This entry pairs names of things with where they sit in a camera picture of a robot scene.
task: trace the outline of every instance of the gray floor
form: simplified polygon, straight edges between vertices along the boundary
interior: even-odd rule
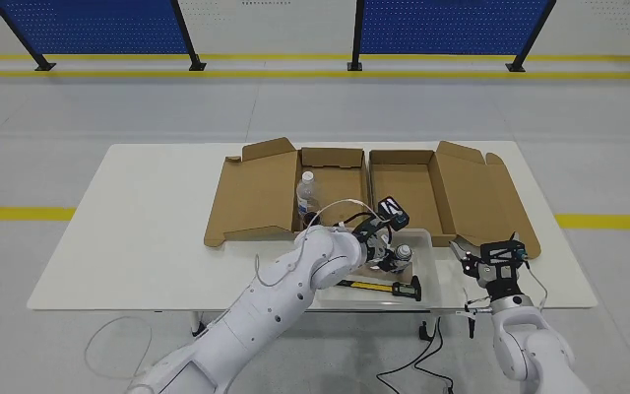
[[[0,206],[76,206],[113,143],[515,140],[556,213],[628,213],[627,84],[419,81],[0,81]],[[64,223],[0,223],[0,391],[122,393],[129,381],[93,376],[83,349],[118,313],[30,312],[26,302]],[[547,311],[571,343],[594,393],[630,386],[628,231],[566,231],[599,306]],[[142,313],[150,364],[186,343],[177,313]],[[386,393],[374,374],[422,349],[421,316],[307,314],[238,376],[234,393]],[[443,320],[446,345],[427,362],[456,393],[517,392],[491,351],[487,317],[474,340],[462,318]],[[89,359],[133,373],[147,344],[138,321],[106,329]],[[402,393],[439,393],[413,370]]]

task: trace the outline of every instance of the small bottle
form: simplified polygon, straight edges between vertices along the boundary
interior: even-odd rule
[[[304,217],[308,213],[319,211],[320,207],[319,201],[317,200],[317,191],[317,182],[315,182],[313,172],[305,171],[302,173],[302,179],[295,189],[295,194],[297,195],[297,211],[302,220],[304,220]]]
[[[407,266],[411,263],[411,256],[413,253],[411,252],[411,248],[408,245],[402,244],[396,248],[394,251],[394,255],[396,256],[396,268],[391,272],[395,274],[400,274],[405,271]]]

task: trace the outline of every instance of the yellow floor line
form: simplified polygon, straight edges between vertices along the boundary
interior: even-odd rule
[[[67,222],[72,219],[76,210],[57,207],[0,207],[0,221]]]
[[[50,61],[98,60],[145,61],[188,60],[186,54],[46,54]],[[200,53],[203,61],[274,61],[274,60],[350,60],[351,53]],[[437,60],[437,61],[511,61],[513,55],[447,55],[447,54],[362,54],[361,60]],[[0,60],[32,60],[24,53],[0,54]],[[551,62],[627,62],[629,55],[530,55],[527,61]]]
[[[630,230],[630,215],[558,214],[563,229]]]
[[[76,208],[60,207],[0,207],[1,222],[67,222]],[[555,219],[563,229],[630,230],[630,215],[557,214]]]
[[[0,78],[159,78],[159,79],[468,79],[468,80],[627,80],[630,72],[594,71],[360,71],[346,70],[77,70],[0,71]]]

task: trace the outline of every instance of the transparent container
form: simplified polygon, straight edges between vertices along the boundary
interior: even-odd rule
[[[436,267],[431,235],[427,230],[401,230],[394,233],[392,248],[407,244],[412,251],[411,263],[402,274],[391,274],[362,267],[348,275],[347,280],[391,285],[394,282],[409,283],[416,275],[422,287],[422,300],[394,296],[385,292],[344,288],[334,286],[318,291],[315,302],[323,309],[355,310],[410,310],[424,309],[429,305],[440,304],[440,284]]]

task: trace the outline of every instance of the table leg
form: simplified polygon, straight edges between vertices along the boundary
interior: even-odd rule
[[[204,332],[206,325],[201,321],[201,313],[198,311],[189,312],[190,317],[190,331],[193,337],[197,337]]]

